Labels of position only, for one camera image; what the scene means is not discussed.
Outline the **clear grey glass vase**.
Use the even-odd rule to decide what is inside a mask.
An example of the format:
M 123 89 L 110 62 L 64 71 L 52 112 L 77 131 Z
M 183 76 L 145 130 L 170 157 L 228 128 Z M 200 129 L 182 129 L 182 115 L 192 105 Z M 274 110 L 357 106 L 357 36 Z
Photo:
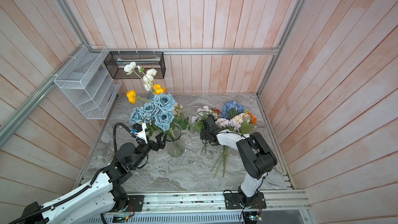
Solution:
M 171 157 L 180 157 L 184 153 L 185 147 L 182 142 L 181 136 L 182 130 L 178 125 L 175 125 L 173 128 L 170 127 L 167 132 L 166 147 Z

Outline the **pink lilac mixed bouquet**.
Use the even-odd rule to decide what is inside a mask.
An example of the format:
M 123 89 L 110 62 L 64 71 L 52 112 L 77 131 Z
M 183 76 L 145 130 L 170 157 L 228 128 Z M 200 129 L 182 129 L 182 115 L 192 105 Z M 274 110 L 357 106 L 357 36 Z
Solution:
M 214 117 L 215 120 L 218 119 L 218 114 L 213 111 L 214 108 L 210 108 L 204 105 L 202 108 L 198 108 L 197 113 L 191 118 L 185 117 L 182 112 L 183 106 L 180 103 L 175 104 L 174 121 L 180 126 L 182 130 L 188 129 L 189 131 L 195 130 L 200 134 L 203 125 L 202 121 L 207 117 Z

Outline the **teal blue rose bunch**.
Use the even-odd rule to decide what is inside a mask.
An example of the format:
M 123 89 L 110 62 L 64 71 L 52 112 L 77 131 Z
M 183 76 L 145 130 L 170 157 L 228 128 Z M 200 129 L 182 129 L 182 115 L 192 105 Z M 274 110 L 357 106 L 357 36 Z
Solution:
M 155 125 L 165 134 L 175 138 L 175 118 L 176 101 L 171 94 L 157 94 L 147 101 L 144 106 L 134 108 L 129 123 Z

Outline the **yellow orange flower stem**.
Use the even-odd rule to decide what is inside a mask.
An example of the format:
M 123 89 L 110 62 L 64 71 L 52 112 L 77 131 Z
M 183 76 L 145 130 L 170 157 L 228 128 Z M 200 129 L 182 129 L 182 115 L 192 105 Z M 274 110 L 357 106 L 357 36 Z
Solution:
M 135 90 L 128 91 L 126 93 L 126 97 L 131 104 L 135 104 L 138 101 L 149 102 L 150 100 L 147 98 L 149 92 L 155 93 L 155 95 L 159 95 L 161 93 L 167 93 L 167 89 L 162 87 L 159 84 L 155 84 L 148 92 L 137 94 Z

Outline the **white flower stem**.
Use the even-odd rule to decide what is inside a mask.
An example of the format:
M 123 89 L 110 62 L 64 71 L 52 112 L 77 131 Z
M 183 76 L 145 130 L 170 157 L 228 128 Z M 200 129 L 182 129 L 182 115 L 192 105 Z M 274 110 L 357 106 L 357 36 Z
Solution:
M 146 91 L 151 91 L 153 92 L 155 87 L 154 87 L 154 77 L 157 74 L 157 70 L 154 68 L 144 70 L 143 67 L 140 67 L 136 64 L 136 62 L 130 62 L 129 64 L 125 65 L 123 68 L 124 72 L 127 75 L 130 74 L 135 74 L 137 75 L 143 82 L 144 84 L 144 89 Z

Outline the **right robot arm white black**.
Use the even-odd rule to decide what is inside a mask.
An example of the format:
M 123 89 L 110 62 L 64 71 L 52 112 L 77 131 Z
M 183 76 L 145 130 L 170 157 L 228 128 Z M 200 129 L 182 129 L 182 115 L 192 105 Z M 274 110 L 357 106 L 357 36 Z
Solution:
M 240 134 L 223 130 L 216 125 L 213 117 L 205 118 L 202 124 L 201 139 L 212 145 L 228 146 L 238 150 L 247 172 L 237 193 L 227 190 L 223 194 L 226 209 L 244 209 L 251 206 L 266 208 L 260 187 L 278 161 L 263 136 L 258 132 Z

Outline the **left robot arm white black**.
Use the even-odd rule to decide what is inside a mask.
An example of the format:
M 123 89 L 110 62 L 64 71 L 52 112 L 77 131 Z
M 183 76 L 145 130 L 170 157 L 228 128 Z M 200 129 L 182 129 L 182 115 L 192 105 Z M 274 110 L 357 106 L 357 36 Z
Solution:
M 125 143 L 114 152 L 112 162 L 99 169 L 93 178 L 78 188 L 42 205 L 28 205 L 15 224 L 80 224 L 110 210 L 124 211 L 132 201 L 122 187 L 150 151 L 164 149 L 166 138 L 159 134 L 155 141 L 145 134 L 133 133 L 138 145 Z

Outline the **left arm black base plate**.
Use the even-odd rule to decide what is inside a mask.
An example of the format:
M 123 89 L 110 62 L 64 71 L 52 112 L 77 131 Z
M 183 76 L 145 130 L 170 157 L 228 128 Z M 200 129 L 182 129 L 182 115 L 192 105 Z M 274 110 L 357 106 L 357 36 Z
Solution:
M 141 212 L 144 205 L 144 198 L 144 195 L 129 195 L 125 211 L 129 214 Z

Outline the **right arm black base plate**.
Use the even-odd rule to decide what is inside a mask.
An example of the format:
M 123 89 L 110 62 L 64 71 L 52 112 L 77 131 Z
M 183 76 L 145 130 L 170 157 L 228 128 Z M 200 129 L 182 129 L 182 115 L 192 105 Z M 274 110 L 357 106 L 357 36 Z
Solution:
M 261 192 L 255 193 L 250 198 L 246 197 L 243 193 L 233 193 L 231 191 L 224 192 L 223 196 L 226 209 L 266 209 L 265 197 Z

